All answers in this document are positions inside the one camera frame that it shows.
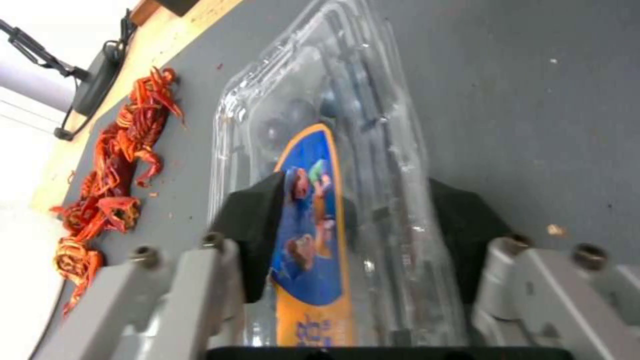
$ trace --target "gray machine part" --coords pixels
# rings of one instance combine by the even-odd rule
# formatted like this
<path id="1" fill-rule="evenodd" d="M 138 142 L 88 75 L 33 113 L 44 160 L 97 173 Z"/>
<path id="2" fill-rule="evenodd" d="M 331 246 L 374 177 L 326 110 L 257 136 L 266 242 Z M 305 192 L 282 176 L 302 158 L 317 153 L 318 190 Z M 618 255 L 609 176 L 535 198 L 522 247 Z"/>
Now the gray machine part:
<path id="1" fill-rule="evenodd" d="M 490 346 L 562 347 L 577 360 L 631 360 L 640 354 L 640 268 L 576 267 L 553 250 L 509 251 L 490 244 L 474 327 Z"/>
<path id="2" fill-rule="evenodd" d="M 177 265 L 149 247 L 103 268 L 36 359 L 195 359 L 237 345 L 244 294 L 231 240 L 185 252 Z"/>

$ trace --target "debris crumb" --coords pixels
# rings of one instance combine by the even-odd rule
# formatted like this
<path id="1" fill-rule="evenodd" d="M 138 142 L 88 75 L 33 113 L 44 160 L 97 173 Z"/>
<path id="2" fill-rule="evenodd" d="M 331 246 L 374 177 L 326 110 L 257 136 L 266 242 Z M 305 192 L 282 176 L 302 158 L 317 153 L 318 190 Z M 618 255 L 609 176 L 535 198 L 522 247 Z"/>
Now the debris crumb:
<path id="1" fill-rule="evenodd" d="M 551 225 L 547 226 L 547 232 L 551 236 L 559 236 L 559 237 L 565 237 L 566 236 L 566 228 L 558 226 L 558 225 L 555 225 L 555 224 L 551 224 Z"/>
<path id="2" fill-rule="evenodd" d="M 74 176 L 76 176 L 76 171 L 71 170 L 71 174 L 69 174 L 69 177 L 67 178 L 67 184 L 71 185 L 71 181 L 73 181 Z"/>

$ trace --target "crayfish claw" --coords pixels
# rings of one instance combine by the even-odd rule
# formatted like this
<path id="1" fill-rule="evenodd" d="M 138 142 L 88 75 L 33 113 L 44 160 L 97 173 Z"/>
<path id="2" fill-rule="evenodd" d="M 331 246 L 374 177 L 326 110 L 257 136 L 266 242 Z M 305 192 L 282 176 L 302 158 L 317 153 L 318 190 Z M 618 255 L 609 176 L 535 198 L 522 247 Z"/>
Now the crayfish claw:
<path id="1" fill-rule="evenodd" d="M 135 197 L 105 197 L 98 201 L 100 210 L 121 233 L 126 233 L 136 225 L 140 216 L 139 205 L 140 200 Z"/>

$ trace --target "red crayfish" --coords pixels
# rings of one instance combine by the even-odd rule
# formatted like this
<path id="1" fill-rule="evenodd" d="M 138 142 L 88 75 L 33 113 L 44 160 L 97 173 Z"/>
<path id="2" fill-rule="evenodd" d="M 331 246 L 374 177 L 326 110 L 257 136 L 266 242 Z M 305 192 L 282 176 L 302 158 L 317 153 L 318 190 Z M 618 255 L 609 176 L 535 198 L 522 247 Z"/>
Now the red crayfish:
<path id="1" fill-rule="evenodd" d="M 162 159 L 153 151 L 169 112 L 184 117 L 174 103 L 171 85 L 177 80 L 175 71 L 153 67 L 151 74 L 136 80 L 129 103 L 122 106 L 115 122 L 100 132 L 93 155 L 93 170 L 83 181 L 80 198 L 68 206 L 53 207 L 61 215 L 69 236 L 60 239 L 54 266 L 76 288 L 64 307 L 66 316 L 86 289 L 91 286 L 102 266 L 102 254 L 90 247 L 90 241 L 103 230 L 126 233 L 136 225 L 140 201 L 130 196 L 136 160 L 148 168 L 136 180 L 147 187 L 162 171 Z"/>

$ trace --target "crayfish leg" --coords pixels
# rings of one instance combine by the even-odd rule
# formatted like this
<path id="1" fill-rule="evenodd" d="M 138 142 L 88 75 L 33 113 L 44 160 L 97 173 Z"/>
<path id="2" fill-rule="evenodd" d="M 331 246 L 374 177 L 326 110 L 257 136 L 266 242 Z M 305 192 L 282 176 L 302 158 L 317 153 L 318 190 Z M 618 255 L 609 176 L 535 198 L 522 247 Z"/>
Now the crayfish leg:
<path id="1" fill-rule="evenodd" d="M 136 151 L 136 157 L 149 164 L 148 169 L 136 180 L 136 184 L 141 188 L 149 186 L 149 180 L 158 175 L 163 169 L 163 162 L 158 154 L 148 149 Z"/>

